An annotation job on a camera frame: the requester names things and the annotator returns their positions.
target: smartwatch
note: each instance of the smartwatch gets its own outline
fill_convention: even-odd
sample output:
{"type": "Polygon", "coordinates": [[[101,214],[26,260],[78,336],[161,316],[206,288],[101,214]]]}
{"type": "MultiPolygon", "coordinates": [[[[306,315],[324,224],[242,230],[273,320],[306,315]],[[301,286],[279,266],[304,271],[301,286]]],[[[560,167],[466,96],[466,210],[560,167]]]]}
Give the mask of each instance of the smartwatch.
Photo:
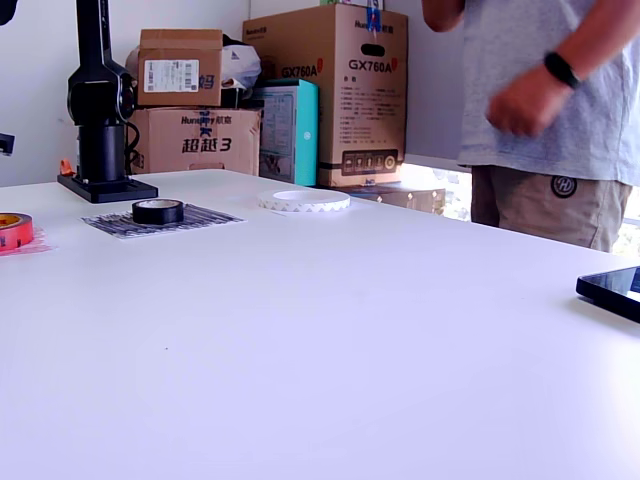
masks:
{"type": "Polygon", "coordinates": [[[571,65],[556,52],[549,52],[544,57],[544,66],[549,73],[572,89],[580,86],[580,79],[576,76],[571,65]]]}

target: black tape roll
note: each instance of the black tape roll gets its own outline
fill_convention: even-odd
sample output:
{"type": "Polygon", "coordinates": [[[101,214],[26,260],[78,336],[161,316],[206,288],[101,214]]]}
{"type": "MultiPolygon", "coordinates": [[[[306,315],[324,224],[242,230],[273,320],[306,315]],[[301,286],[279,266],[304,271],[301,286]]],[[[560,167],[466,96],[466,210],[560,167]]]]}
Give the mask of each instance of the black tape roll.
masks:
{"type": "Polygon", "coordinates": [[[177,200],[144,200],[133,204],[133,221],[143,225],[166,225],[184,221],[184,204],[177,200]]]}

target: barcode label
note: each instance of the barcode label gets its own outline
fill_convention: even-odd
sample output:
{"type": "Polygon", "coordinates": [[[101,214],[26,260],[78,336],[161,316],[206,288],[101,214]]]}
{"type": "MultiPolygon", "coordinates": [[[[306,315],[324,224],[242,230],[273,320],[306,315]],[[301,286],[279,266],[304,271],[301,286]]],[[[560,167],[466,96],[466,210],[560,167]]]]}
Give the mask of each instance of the barcode label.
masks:
{"type": "Polygon", "coordinates": [[[198,60],[147,60],[144,63],[145,93],[198,92],[198,60]]]}

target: teal box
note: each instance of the teal box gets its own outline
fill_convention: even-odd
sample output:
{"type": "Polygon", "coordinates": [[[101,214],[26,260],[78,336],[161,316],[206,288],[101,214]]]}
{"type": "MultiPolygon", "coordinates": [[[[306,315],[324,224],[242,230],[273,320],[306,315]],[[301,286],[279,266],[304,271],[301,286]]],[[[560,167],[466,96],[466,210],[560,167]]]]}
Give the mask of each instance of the teal box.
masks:
{"type": "Polygon", "coordinates": [[[312,187],[318,168],[318,87],[271,80],[254,89],[263,109],[260,176],[312,187]]]}

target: robotic arm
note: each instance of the robotic arm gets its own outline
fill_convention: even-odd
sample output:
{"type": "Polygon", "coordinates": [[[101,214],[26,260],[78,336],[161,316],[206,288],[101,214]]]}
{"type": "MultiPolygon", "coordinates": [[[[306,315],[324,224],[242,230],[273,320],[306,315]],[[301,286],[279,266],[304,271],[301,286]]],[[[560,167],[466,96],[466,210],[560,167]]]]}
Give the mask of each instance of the robotic arm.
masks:
{"type": "MultiPolygon", "coordinates": [[[[18,0],[0,0],[0,25],[18,0]]],[[[91,203],[155,198],[158,189],[127,177],[125,128],[135,107],[131,75],[111,57],[108,0],[76,0],[80,67],[69,78],[69,114],[78,126],[79,165],[58,182],[91,203]]]]}

